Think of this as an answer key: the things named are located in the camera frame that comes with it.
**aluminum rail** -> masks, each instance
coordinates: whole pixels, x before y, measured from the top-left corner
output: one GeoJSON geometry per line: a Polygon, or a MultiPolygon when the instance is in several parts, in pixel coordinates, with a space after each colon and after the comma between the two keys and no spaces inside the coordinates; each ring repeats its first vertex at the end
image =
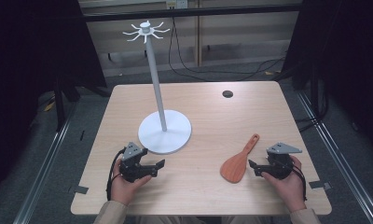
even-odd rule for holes
{"type": "Polygon", "coordinates": [[[76,104],[77,103],[72,104],[67,120],[65,121],[62,128],[55,134],[52,145],[49,148],[48,154],[44,159],[43,164],[41,165],[37,177],[35,178],[35,182],[31,186],[28,195],[24,199],[23,204],[21,205],[21,209],[16,215],[13,224],[29,223],[33,211],[35,210],[35,206],[38,202],[39,197],[41,196],[42,190],[47,181],[50,169],[53,165],[53,162],[55,161],[59,147],[61,146],[62,140],[64,139],[67,133],[68,127],[70,125],[70,118],[74,115],[74,112],[76,110],[76,104]]]}

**white mug tree stand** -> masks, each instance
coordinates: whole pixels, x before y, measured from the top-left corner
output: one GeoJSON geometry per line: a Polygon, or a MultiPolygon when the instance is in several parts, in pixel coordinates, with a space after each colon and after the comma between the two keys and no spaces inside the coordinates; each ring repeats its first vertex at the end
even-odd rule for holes
{"type": "Polygon", "coordinates": [[[123,32],[123,34],[137,35],[134,39],[128,41],[134,41],[140,35],[144,36],[149,70],[151,72],[152,83],[154,85],[155,97],[158,105],[158,111],[148,115],[140,124],[138,137],[141,144],[148,148],[149,151],[158,154],[169,154],[179,150],[187,143],[192,132],[192,127],[189,119],[184,114],[175,110],[163,109],[157,63],[155,61],[155,54],[151,43],[151,36],[154,36],[157,39],[163,38],[155,35],[155,32],[165,33],[170,30],[156,30],[156,28],[159,28],[162,24],[163,22],[159,26],[151,27],[149,21],[146,21],[140,24],[140,28],[137,28],[132,24],[131,26],[138,31],[133,33],[123,32]]]}

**white stand base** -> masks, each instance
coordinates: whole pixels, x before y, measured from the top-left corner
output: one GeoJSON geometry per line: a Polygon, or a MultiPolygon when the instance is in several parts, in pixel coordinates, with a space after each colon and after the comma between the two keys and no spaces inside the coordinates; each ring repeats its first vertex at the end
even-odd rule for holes
{"type": "Polygon", "coordinates": [[[159,112],[152,113],[140,124],[138,137],[149,151],[169,154],[183,147],[189,140],[192,127],[189,119],[175,110],[164,110],[167,131],[161,128],[159,112]]]}

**sleeve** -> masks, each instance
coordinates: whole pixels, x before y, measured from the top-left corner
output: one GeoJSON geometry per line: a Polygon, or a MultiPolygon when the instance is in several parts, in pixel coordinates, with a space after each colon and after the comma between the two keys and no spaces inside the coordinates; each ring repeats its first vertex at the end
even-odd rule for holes
{"type": "Polygon", "coordinates": [[[321,224],[314,210],[310,208],[293,212],[290,216],[293,224],[321,224]]]}
{"type": "Polygon", "coordinates": [[[123,223],[127,210],[128,207],[123,203],[115,201],[106,202],[94,220],[94,224],[123,223]]]}

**white pole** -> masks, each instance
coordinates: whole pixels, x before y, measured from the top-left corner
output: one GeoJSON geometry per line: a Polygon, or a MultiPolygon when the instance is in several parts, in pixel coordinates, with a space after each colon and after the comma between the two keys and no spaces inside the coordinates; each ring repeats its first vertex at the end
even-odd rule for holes
{"type": "Polygon", "coordinates": [[[160,124],[164,132],[167,131],[166,118],[163,111],[163,102],[160,94],[159,78],[157,70],[157,62],[155,61],[154,50],[152,49],[151,36],[146,36],[146,55],[148,57],[149,70],[151,71],[152,83],[154,84],[155,97],[157,98],[158,112],[160,117],[160,124]]]}

